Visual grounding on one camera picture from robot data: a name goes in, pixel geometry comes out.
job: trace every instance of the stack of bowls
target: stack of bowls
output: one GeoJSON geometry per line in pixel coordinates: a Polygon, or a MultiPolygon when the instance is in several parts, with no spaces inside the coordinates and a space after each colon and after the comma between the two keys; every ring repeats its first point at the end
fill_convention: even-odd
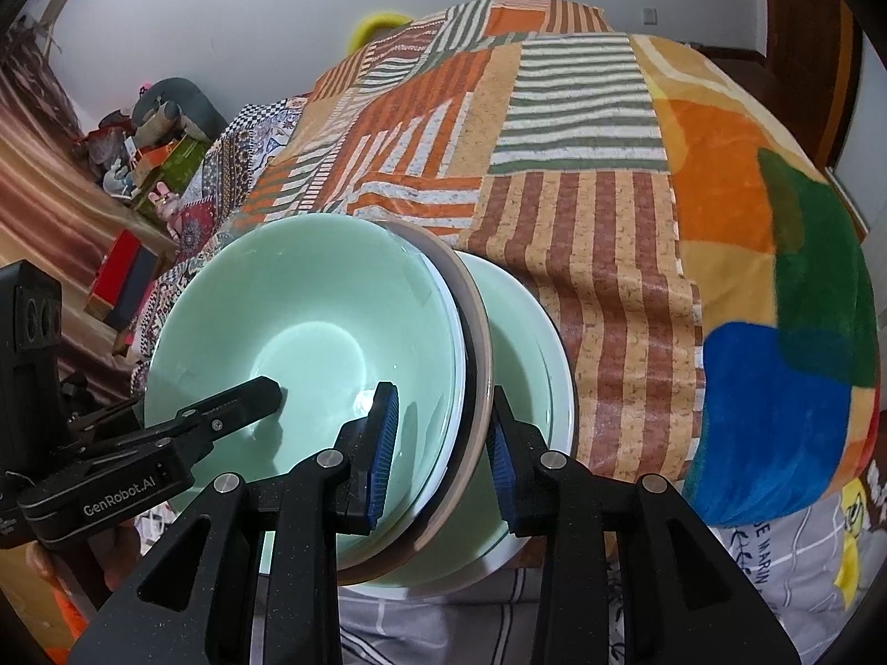
{"type": "Polygon", "coordinates": [[[336,543],[340,583],[388,599],[466,587],[522,547],[499,517],[485,457],[494,383],[550,448],[573,444],[569,367],[538,302],[398,219],[303,215],[225,248],[167,318],[146,423],[259,375],[281,384],[281,411],[216,442],[173,507],[220,473],[288,472],[367,413],[376,383],[393,382],[400,420],[383,517],[371,535],[336,543]]]}

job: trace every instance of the pink bunny toy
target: pink bunny toy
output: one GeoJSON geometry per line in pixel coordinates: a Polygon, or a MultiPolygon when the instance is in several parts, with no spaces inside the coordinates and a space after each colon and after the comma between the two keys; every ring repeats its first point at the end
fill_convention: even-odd
{"type": "Polygon", "coordinates": [[[157,216],[167,223],[167,231],[170,232],[173,241],[177,243],[182,233],[182,215],[179,213],[182,209],[181,197],[170,192],[166,182],[158,182],[154,192],[148,193],[148,199],[154,205],[157,216]]]}

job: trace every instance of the screw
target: screw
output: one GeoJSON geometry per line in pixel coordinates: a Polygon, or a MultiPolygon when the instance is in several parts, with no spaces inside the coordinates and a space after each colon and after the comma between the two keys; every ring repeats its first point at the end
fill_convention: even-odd
{"type": "Polygon", "coordinates": [[[567,456],[562,452],[548,451],[543,453],[542,457],[539,458],[539,461],[547,470],[560,470],[562,467],[566,466],[567,456]]]}
{"type": "Polygon", "coordinates": [[[224,495],[226,492],[231,492],[240,483],[241,478],[238,475],[225,473],[213,480],[213,487],[216,488],[216,492],[224,495]]]}
{"type": "Polygon", "coordinates": [[[344,459],[345,455],[339,451],[323,451],[318,455],[318,464],[321,467],[336,467],[339,466],[344,459]]]}
{"type": "Polygon", "coordinates": [[[644,475],[640,484],[644,486],[646,491],[654,495],[662,495],[668,489],[668,480],[662,475],[644,475]]]}

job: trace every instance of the patchwork blanket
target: patchwork blanket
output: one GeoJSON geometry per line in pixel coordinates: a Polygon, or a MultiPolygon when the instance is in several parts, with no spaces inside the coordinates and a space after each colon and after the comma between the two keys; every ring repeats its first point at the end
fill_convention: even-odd
{"type": "Polygon", "coordinates": [[[739,526],[870,460],[875,314],[850,217],[692,49],[574,2],[460,5],[321,77],[287,144],[242,176],[242,203],[145,308],[146,357],[234,238],[305,212],[394,214],[539,299],[575,379],[574,454],[596,473],[662,473],[708,523],[739,526]]]}

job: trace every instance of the curtain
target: curtain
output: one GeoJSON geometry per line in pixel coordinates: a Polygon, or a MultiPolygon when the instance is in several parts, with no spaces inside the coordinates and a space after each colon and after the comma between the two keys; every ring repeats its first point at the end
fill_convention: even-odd
{"type": "Polygon", "coordinates": [[[126,228],[160,252],[170,241],[90,180],[70,156],[80,135],[68,97],[22,21],[0,63],[0,266],[28,259],[62,284],[62,377],[80,370],[99,399],[129,392],[131,364],[111,354],[116,333],[84,312],[90,284],[126,228]]]}

